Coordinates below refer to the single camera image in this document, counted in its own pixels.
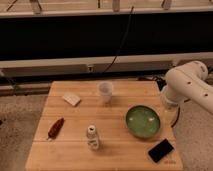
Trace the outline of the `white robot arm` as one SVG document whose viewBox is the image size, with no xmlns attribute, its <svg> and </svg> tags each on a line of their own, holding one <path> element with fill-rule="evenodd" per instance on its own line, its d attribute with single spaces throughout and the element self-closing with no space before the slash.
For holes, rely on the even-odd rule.
<svg viewBox="0 0 213 171">
<path fill-rule="evenodd" d="M 207 84 L 208 68 L 201 61 L 191 61 L 173 67 L 165 74 L 166 85 L 161 101 L 167 111 L 176 110 L 170 121 L 174 127 L 180 116 L 180 104 L 192 100 L 213 115 L 213 86 Z"/>
</svg>

